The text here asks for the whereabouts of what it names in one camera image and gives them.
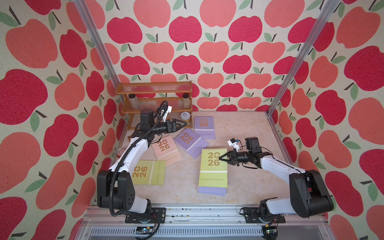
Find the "pink calendar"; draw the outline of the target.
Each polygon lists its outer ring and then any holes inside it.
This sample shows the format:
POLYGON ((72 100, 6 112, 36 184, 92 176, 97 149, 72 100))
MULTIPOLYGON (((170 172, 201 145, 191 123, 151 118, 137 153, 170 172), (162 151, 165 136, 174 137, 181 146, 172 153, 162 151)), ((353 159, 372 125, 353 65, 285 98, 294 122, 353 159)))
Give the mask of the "pink calendar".
POLYGON ((181 161, 183 158, 171 135, 162 137, 151 144, 158 161, 165 161, 166 167, 181 161))

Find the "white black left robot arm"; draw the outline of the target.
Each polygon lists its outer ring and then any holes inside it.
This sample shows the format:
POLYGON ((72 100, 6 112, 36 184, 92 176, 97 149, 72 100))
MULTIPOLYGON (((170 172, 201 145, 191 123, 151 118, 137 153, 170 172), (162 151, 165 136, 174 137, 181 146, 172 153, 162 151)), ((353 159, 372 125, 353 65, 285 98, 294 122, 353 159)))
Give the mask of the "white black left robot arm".
POLYGON ((144 109, 128 148, 118 161, 97 176, 97 206, 110 210, 113 217, 133 215, 151 217, 151 201, 136 196, 133 173, 141 156, 147 151, 156 135, 175 133, 187 125, 185 121, 167 120, 172 107, 163 102, 156 110, 144 109))

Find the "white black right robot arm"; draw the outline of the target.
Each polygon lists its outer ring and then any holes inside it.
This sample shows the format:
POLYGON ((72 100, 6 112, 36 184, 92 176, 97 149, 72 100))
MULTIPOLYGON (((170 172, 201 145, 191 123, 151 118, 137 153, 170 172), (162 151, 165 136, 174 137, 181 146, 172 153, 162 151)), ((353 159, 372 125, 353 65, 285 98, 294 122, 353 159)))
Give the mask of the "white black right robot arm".
POLYGON ((263 152, 257 137, 245 139, 246 151, 241 152, 239 140, 231 139, 228 144, 233 150, 219 157, 232 166, 244 167, 251 163, 253 169, 262 169, 288 183, 290 196, 262 200, 256 215, 262 222, 270 222, 278 215, 296 214, 302 218, 330 212, 334 203, 321 174, 316 170, 305 170, 274 157, 270 151, 263 152))

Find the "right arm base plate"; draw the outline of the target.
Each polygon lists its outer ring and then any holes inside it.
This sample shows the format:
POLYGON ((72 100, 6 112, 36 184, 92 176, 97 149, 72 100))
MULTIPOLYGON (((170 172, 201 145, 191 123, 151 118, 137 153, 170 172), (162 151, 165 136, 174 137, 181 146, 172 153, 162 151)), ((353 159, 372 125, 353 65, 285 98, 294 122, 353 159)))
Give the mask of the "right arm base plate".
POLYGON ((284 224, 286 219, 283 215, 273 215, 266 208, 243 207, 240 209, 247 224, 284 224))

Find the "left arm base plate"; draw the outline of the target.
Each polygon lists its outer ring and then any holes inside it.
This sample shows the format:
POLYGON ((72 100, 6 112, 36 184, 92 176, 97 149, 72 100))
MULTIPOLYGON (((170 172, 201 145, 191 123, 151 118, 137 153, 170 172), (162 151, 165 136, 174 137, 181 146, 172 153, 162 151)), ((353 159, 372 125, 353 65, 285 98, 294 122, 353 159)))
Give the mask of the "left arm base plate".
POLYGON ((126 224, 163 224, 165 222, 166 208, 151 208, 150 212, 143 214, 129 212, 126 215, 126 224))

